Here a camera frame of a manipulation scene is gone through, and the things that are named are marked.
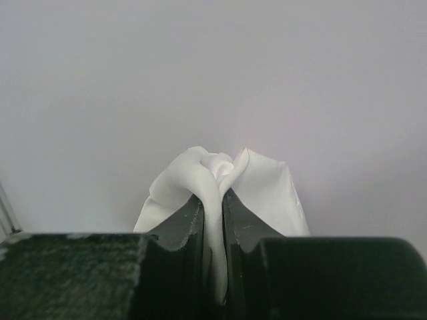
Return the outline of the white long sleeve shirt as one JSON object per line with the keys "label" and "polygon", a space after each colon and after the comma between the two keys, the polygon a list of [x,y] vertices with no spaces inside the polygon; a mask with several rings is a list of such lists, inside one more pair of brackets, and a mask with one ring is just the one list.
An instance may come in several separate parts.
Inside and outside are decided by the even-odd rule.
{"label": "white long sleeve shirt", "polygon": [[195,195],[204,215],[203,279],[212,279],[214,301],[226,299],[228,272],[222,227],[222,201],[233,190],[262,221],[284,236],[310,234],[286,162],[248,148],[236,158],[191,147],[175,158],[149,188],[135,224],[137,233],[157,227]]}

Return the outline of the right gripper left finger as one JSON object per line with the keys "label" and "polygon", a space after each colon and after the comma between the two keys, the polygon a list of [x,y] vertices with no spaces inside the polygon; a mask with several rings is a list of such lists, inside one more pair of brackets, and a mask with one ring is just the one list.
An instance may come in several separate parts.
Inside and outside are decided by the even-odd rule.
{"label": "right gripper left finger", "polygon": [[191,196],[144,235],[139,274],[140,319],[196,319],[201,307],[204,212]]}

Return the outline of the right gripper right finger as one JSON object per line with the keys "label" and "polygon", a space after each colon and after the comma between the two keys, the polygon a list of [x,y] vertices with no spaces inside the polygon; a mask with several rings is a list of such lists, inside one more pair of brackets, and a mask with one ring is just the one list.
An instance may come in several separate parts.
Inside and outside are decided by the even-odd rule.
{"label": "right gripper right finger", "polygon": [[286,319],[286,238],[234,192],[223,200],[230,319]]}

